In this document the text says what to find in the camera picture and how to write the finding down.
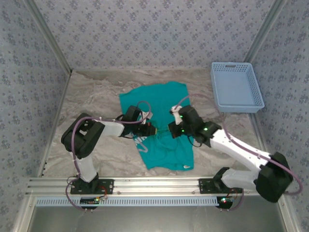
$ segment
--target blue plastic basket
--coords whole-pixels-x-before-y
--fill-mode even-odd
[[[221,112],[256,113],[265,106],[250,63],[213,62],[211,81]]]

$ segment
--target marble surface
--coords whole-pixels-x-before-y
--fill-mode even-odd
[[[205,69],[74,71],[52,141],[44,177],[66,177],[76,174],[71,155],[65,150],[60,139],[80,113],[115,118],[122,113],[120,93],[129,92],[141,85],[168,81],[186,83],[189,93],[204,93],[213,98],[210,70]],[[204,120],[221,123],[212,102],[197,97],[191,98],[190,101]],[[227,114],[225,122],[232,135],[257,147],[247,114]],[[246,170],[246,167],[227,154],[205,145],[200,148],[193,147],[193,150],[195,168],[186,172],[158,167],[147,170],[134,141],[125,138],[101,136],[92,155],[100,176],[214,175],[224,166]]]

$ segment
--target enclosure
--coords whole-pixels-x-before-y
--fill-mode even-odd
[[[13,0],[1,8],[0,231],[309,230],[307,1]],[[202,201],[200,178],[247,168],[204,145],[193,147],[192,170],[147,169],[140,138],[101,136],[92,157],[99,176],[115,181],[115,207],[83,215],[60,203],[76,175],[60,140],[81,113],[116,118],[120,94],[170,81],[214,100],[214,61],[253,65],[265,107],[225,114],[225,123],[247,144],[284,154],[301,194],[269,203],[245,191],[233,212],[192,202],[126,207],[120,201]],[[222,124],[214,101],[190,103],[204,120]],[[297,188],[294,181],[288,190]]]

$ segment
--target patterned wallpaper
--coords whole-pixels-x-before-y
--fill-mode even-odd
[[[35,0],[71,68],[243,61],[274,0]]]
[[[291,0],[280,13],[253,66],[265,102],[259,117],[268,147],[287,156],[304,184],[301,195],[293,197],[304,231],[309,231],[308,64],[309,2]]]
[[[66,81],[22,0],[1,1],[0,231],[11,231],[36,176]]]

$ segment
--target teal t-shirt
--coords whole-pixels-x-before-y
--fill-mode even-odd
[[[147,148],[147,152],[140,155],[146,167],[164,167],[171,170],[191,170],[194,168],[194,156],[192,145],[184,135],[173,139],[168,129],[168,124],[174,121],[174,116],[169,113],[172,106],[188,95],[186,84],[168,82],[141,86],[128,93],[120,94],[122,112],[126,112],[129,106],[136,106],[139,101],[147,101],[151,105],[154,114],[150,120],[157,128],[157,134],[149,137],[136,138],[137,149],[144,150],[140,145]],[[186,99],[181,106],[189,105]],[[148,112],[148,105],[141,103],[139,108]]]

